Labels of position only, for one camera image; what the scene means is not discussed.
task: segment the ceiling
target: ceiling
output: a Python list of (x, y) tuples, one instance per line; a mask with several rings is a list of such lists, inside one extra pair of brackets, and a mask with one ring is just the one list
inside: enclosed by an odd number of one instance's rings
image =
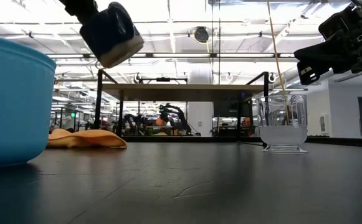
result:
[[(99, 11), (111, 0), (97, 0)], [(271, 53), (271, 26), (267, 3), (263, 0), (118, 0), (129, 12), (145, 40), (142, 53)], [(318, 26), (343, 10), (348, 0), (270, 1), (277, 52), (294, 51), (323, 41)], [(205, 26), (211, 43), (200, 44), (192, 34)], [(0, 37), (31, 46), (46, 54), (88, 54), (79, 35), (81, 24), (69, 16), (59, 0), (0, 0)], [(57, 78), (96, 79), (94, 59), (57, 59)], [(190, 63), (209, 60), (170, 60), (132, 58), (107, 70), (119, 83), (132, 83), (142, 77), (184, 77)], [(280, 71), (295, 68), (297, 61), (280, 62)], [(214, 82), (245, 84), (263, 72), (277, 73), (275, 61), (222, 60), (214, 62)], [(96, 82), (82, 82), (83, 88), (96, 88)], [(67, 87), (63, 83), (58, 88)]]

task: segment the glass cup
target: glass cup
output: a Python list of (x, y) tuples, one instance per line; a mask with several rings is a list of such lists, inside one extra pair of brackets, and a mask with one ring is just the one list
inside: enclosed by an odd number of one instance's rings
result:
[(270, 95), (256, 99), (264, 152), (307, 153), (300, 145), (307, 140), (307, 96)]

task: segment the blue bowl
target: blue bowl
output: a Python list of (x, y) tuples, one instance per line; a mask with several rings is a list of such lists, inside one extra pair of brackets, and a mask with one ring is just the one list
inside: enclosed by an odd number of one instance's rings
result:
[(0, 39), (0, 167), (45, 149), (55, 68), (43, 53)]

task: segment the tabletop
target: tabletop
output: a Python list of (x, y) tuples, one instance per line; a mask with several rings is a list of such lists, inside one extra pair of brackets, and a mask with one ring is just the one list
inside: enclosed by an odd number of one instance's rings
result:
[(264, 90), (262, 85), (170, 85), (170, 84), (103, 84), (104, 92), (126, 101), (219, 101), (248, 97)]
[(0, 169), (0, 223), (362, 223), (362, 148), (48, 149)]

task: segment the yellow towel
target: yellow towel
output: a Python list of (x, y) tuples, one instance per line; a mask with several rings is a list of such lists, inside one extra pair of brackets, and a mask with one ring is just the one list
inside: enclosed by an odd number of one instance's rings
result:
[(116, 134), (105, 130), (70, 133), (63, 129), (55, 129), (49, 135), (47, 147), (126, 147), (126, 142)]

